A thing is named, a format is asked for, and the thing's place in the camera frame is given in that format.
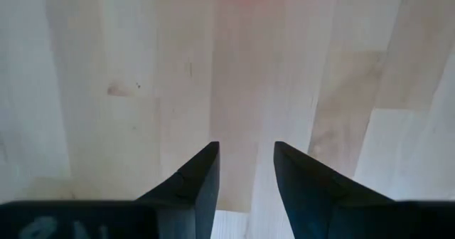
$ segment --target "wooden floor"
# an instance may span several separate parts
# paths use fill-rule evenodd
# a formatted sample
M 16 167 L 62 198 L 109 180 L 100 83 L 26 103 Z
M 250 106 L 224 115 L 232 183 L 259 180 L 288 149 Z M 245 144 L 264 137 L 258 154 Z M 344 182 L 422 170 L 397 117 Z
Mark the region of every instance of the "wooden floor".
M 293 238 L 285 141 L 455 198 L 455 0 L 0 0 L 0 201 L 133 199 L 220 141 L 213 238 Z

